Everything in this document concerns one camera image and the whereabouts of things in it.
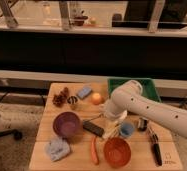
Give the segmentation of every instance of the blue cup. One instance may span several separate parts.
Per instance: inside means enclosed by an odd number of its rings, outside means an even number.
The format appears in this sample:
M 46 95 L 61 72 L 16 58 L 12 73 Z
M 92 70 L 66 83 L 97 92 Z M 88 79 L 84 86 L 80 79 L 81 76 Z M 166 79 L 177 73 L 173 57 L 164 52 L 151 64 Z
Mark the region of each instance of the blue cup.
M 123 122 L 120 125 L 119 133 L 123 138 L 127 138 L 133 134 L 134 130 L 135 128 L 131 123 Z

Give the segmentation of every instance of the gray cloth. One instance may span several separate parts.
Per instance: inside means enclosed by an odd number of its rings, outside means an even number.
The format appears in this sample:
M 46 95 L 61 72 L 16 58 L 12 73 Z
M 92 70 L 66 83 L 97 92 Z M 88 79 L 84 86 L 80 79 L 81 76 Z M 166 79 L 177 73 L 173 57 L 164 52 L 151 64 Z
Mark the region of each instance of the gray cloth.
M 52 161 L 57 161 L 67 156 L 70 152 L 70 146 L 66 140 L 57 137 L 46 145 L 45 152 Z

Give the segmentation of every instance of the wooden tabletop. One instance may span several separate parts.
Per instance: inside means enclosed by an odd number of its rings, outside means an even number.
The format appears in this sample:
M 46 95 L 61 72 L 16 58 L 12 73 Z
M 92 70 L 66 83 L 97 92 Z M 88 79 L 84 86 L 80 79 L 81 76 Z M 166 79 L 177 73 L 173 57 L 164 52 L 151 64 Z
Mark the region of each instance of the wooden tabletop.
M 70 95 L 75 95 L 76 92 L 84 85 L 89 85 L 94 92 L 99 92 L 102 96 L 108 98 L 108 88 L 106 83 L 53 83 L 51 85 L 46 107 L 42 120 L 40 122 L 39 131 L 36 137 L 36 143 L 33 149 L 33 154 L 30 161 L 29 169 L 31 171 L 97 171 L 97 170 L 117 170 L 105 161 L 103 154 L 103 147 L 105 140 L 97 138 L 97 152 L 99 155 L 99 165 L 94 165 L 91 161 L 90 154 L 90 141 L 93 134 L 83 130 L 80 131 L 73 139 L 69 140 L 71 147 L 71 154 L 61 159 L 60 161 L 52 162 L 45 153 L 45 146 L 49 140 L 56 137 L 52 129 L 52 123 L 55 117 L 65 111 L 72 111 L 68 104 L 64 104 L 62 108 L 54 106 L 52 99 L 54 94 L 59 94 L 64 87 L 68 87 Z M 101 107 L 93 105 L 90 100 L 90 96 L 85 100 L 79 100 L 78 108 L 74 110 L 81 120 L 93 118 L 98 116 L 101 112 Z M 137 126 L 138 115 L 130 114 L 127 117 L 129 122 L 132 122 Z M 93 121 L 97 125 L 104 127 L 105 118 L 98 118 Z M 182 170 L 182 164 L 179 159 L 178 153 L 175 148 L 172 136 L 170 132 L 150 122 L 153 130 L 157 133 L 160 140 L 161 155 L 163 159 L 163 165 L 157 166 L 154 155 L 151 151 L 151 142 L 149 135 L 146 132 L 138 132 L 137 130 L 133 135 L 126 139 L 131 148 L 131 160 L 130 162 L 118 170 L 123 171 L 180 171 Z

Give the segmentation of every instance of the purple bowl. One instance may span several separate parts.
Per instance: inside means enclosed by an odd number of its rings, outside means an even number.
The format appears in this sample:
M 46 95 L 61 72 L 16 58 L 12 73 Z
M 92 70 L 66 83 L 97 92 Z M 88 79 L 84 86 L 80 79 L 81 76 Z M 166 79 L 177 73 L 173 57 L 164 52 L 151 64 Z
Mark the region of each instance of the purple bowl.
M 53 122 L 54 132 L 63 138 L 70 138 L 75 135 L 80 126 L 80 119 L 73 112 L 63 112 Z

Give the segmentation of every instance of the green plastic bin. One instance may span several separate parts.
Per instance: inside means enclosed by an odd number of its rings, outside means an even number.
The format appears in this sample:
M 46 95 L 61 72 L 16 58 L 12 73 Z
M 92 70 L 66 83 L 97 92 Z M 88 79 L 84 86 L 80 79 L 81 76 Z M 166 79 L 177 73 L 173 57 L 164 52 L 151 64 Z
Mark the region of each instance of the green plastic bin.
M 157 102 L 161 102 L 161 99 L 156 91 L 155 85 L 153 83 L 153 80 L 150 78 L 109 78 L 108 79 L 108 92 L 109 95 L 111 95 L 112 91 L 117 88 L 118 86 L 124 84 L 125 82 L 129 80 L 136 80 L 141 83 L 143 86 L 143 93 L 142 96 L 154 100 Z

